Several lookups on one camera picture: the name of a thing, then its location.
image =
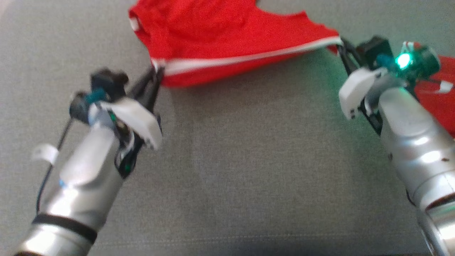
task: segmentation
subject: white stripe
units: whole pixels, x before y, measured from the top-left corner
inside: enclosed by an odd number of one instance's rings
[[[292,53],[312,51],[319,48],[327,47],[330,45],[342,45],[339,36],[327,37],[311,43],[294,46],[286,49],[269,51],[265,53],[253,54],[248,56],[239,56],[239,57],[229,57],[229,58],[220,58],[220,59],[172,59],[168,61],[164,70],[165,75],[171,76],[176,74],[182,74],[198,69],[208,68],[208,67],[218,67],[231,65],[236,63],[242,63],[246,61],[258,60],[267,57],[287,55]]]

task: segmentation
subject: gray couch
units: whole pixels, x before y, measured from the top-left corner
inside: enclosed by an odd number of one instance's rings
[[[133,0],[2,1],[0,255],[34,217],[46,164],[31,162],[30,152],[57,141],[69,96],[88,89],[99,67],[134,80],[149,65],[127,19]],[[455,56],[453,0],[259,6],[305,9],[355,43],[380,34],[395,53],[415,40]],[[164,146],[141,152],[91,255],[427,252],[379,138],[363,118],[341,113],[346,77],[341,61],[320,50],[203,87],[163,88]],[[71,130],[61,159],[86,131]]]

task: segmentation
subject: robotic arm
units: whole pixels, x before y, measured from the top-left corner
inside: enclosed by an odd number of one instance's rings
[[[92,75],[92,92],[78,93],[70,106],[70,116],[90,132],[41,209],[38,202],[15,256],[88,254],[142,145],[158,149],[162,142],[159,118],[152,114],[161,76],[161,70],[151,69],[127,97],[126,75],[107,69]]]
[[[381,137],[432,254],[455,255],[455,142],[413,96],[416,80],[440,69],[437,55],[422,47],[394,59],[388,42],[374,37],[355,49],[364,60],[357,68],[347,44],[350,76],[339,91],[345,117],[363,113]]]

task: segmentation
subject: red t-shirt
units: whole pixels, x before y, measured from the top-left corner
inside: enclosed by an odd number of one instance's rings
[[[163,84],[190,86],[341,44],[338,32],[301,12],[278,15],[255,0],[139,0],[130,11]]]

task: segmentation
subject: red fabric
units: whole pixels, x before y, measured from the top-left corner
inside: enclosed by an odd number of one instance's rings
[[[155,60],[247,56],[338,36],[305,12],[272,14],[257,8],[255,0],[139,0],[129,15],[139,20],[136,34]],[[163,83],[205,83],[294,55],[166,75]]]
[[[452,88],[448,93],[438,93],[438,81],[455,84],[455,58],[440,56],[440,60],[441,71],[431,77],[435,82],[419,82],[415,93],[422,106],[455,137],[455,89]]]

